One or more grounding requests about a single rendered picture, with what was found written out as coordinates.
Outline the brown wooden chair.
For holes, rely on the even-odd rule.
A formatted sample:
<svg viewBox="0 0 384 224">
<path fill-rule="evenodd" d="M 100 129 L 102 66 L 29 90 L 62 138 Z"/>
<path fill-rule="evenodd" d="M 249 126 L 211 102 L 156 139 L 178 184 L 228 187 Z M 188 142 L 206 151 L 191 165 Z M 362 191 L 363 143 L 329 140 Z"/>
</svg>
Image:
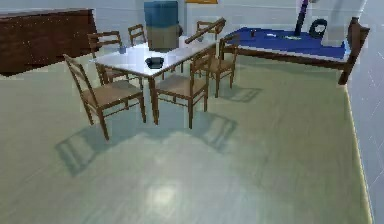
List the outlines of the brown wooden chair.
<svg viewBox="0 0 384 224">
<path fill-rule="evenodd" d="M 229 77 L 229 87 L 232 87 L 236 60 L 238 56 L 239 35 L 232 34 L 220 39 L 219 56 L 212 60 L 208 74 L 215 81 L 215 97 L 219 96 L 220 80 Z"/>
<path fill-rule="evenodd" d="M 196 31 L 200 32 L 201 30 L 209 27 L 211 25 L 211 22 L 208 21 L 197 21 L 196 22 Z M 221 27 L 213 27 L 212 29 L 209 30 L 210 34 L 214 35 L 214 39 L 218 39 L 219 33 L 222 31 Z"/>
<path fill-rule="evenodd" d="M 209 67 L 213 58 L 212 48 L 204 50 L 192 58 L 188 76 L 175 73 L 155 86 L 157 101 L 169 102 L 188 109 L 189 128 L 193 127 L 194 106 L 203 100 L 203 111 L 206 112 L 208 107 L 209 77 L 199 78 L 195 77 L 195 74 L 198 70 Z"/>
<path fill-rule="evenodd" d="M 90 50 L 93 58 L 96 58 L 96 52 L 99 51 L 102 47 L 107 45 L 118 45 L 117 51 L 119 48 L 124 46 L 121 41 L 121 36 L 118 31 L 107 31 L 100 33 L 91 33 L 88 34 L 88 42 L 90 45 Z M 96 65 L 96 70 L 98 72 L 99 80 L 102 85 L 109 84 L 114 81 L 115 78 L 125 76 L 128 78 L 128 74 L 122 71 L 114 70 L 112 68 L 105 68 L 101 65 Z"/>
<path fill-rule="evenodd" d="M 144 26 L 142 24 L 137 24 L 128 28 L 128 34 L 130 43 L 132 46 L 145 43 L 147 41 Z"/>
<path fill-rule="evenodd" d="M 74 58 L 63 55 L 65 63 L 77 87 L 79 97 L 87 114 L 89 123 L 94 124 L 95 114 L 103 131 L 104 138 L 109 140 L 105 118 L 138 105 L 143 122 L 147 121 L 144 93 L 126 80 L 119 80 L 98 87 L 93 87 L 82 64 Z"/>
</svg>

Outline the black bowl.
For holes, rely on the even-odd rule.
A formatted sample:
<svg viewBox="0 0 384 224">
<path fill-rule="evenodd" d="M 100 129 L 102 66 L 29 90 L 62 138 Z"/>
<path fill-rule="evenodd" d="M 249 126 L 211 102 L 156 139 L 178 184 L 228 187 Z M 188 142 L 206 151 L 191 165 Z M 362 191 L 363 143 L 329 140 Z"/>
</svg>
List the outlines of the black bowl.
<svg viewBox="0 0 384 224">
<path fill-rule="evenodd" d="M 162 57 L 149 57 L 145 62 L 150 69 L 161 69 L 164 59 Z"/>
</svg>

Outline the white dining table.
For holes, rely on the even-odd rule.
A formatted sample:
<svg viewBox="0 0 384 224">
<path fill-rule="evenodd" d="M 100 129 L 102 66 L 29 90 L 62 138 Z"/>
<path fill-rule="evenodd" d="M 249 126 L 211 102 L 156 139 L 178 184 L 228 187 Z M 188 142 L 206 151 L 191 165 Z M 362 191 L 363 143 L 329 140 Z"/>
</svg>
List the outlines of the white dining table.
<svg viewBox="0 0 384 224">
<path fill-rule="evenodd" d="M 105 68 L 112 68 L 147 78 L 151 96 L 153 119 L 154 123 L 158 124 L 159 111 L 158 102 L 155 99 L 155 78 L 172 67 L 190 60 L 198 53 L 213 48 L 216 45 L 214 40 L 203 40 L 202 42 L 193 40 L 190 43 L 186 43 L 186 39 L 186 36 L 180 37 L 179 47 L 166 53 L 150 51 L 148 44 L 144 43 L 127 48 L 124 54 L 113 52 L 96 57 L 95 59 L 92 59 L 92 62 Z M 160 69 L 150 69 L 145 60 L 151 57 L 163 58 L 163 66 Z"/>
</svg>

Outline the bed with blue cover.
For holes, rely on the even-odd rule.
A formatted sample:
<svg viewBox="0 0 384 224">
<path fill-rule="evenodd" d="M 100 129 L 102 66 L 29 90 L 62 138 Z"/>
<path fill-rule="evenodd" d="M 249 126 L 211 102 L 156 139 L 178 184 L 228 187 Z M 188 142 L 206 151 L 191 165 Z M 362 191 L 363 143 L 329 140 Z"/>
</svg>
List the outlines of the bed with blue cover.
<svg viewBox="0 0 384 224">
<path fill-rule="evenodd" d="M 251 30 L 256 30 L 255 37 L 251 37 Z M 239 35 L 239 55 L 340 70 L 338 84 L 345 85 L 369 32 L 358 17 L 352 17 L 347 37 L 336 47 L 322 45 L 307 32 L 295 37 L 293 31 L 243 27 L 231 35 Z"/>
</svg>

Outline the dark brown wooden sideboard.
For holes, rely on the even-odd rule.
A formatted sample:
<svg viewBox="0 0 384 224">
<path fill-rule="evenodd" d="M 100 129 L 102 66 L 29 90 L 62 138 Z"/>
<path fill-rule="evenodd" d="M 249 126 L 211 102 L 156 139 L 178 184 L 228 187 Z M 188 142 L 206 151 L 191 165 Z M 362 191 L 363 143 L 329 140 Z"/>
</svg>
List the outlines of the dark brown wooden sideboard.
<svg viewBox="0 0 384 224">
<path fill-rule="evenodd" d="M 0 13 L 0 75 L 12 76 L 90 53 L 93 10 L 51 9 Z"/>
</svg>

